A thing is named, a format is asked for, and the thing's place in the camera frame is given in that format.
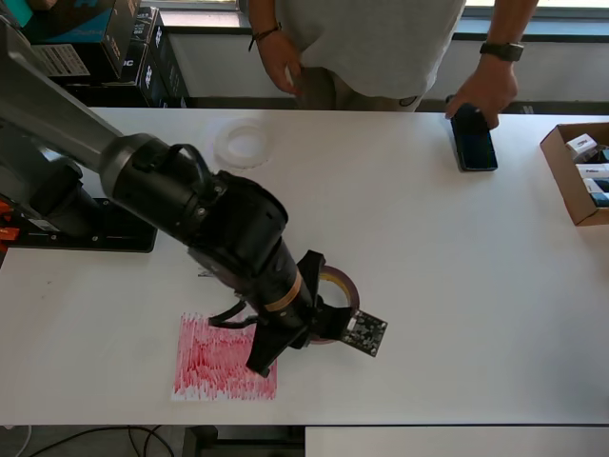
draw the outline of window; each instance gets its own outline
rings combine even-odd
[[[166,9],[236,11],[240,0],[143,0],[143,4]]]
[[[494,0],[466,0],[465,16],[488,17]],[[536,17],[556,19],[609,18],[609,0],[540,0]]]
[[[493,0],[467,0],[468,7],[491,7]],[[540,0],[540,8],[609,8],[609,0]]]

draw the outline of man's left hand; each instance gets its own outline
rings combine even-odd
[[[461,105],[469,103],[479,108],[490,129],[499,125],[499,113],[518,94],[514,65],[494,55],[485,54],[467,81],[446,107],[446,118],[451,119]]]

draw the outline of bracelet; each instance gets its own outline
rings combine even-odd
[[[262,40],[267,38],[268,35],[281,29],[282,24],[281,22],[278,22],[277,25],[271,30],[261,31],[260,33],[254,33],[253,35],[251,35],[251,41],[249,42],[249,48],[247,48],[247,51],[251,51],[251,47],[254,46],[254,42],[260,43]]]

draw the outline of circuit board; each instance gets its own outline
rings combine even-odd
[[[341,341],[351,347],[376,357],[387,330],[387,323],[363,311],[351,318]]]

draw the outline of khaki shorts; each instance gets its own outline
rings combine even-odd
[[[422,100],[422,96],[402,99],[366,97],[326,69],[302,68],[301,77],[295,83],[303,93],[296,98],[300,109],[413,112]]]

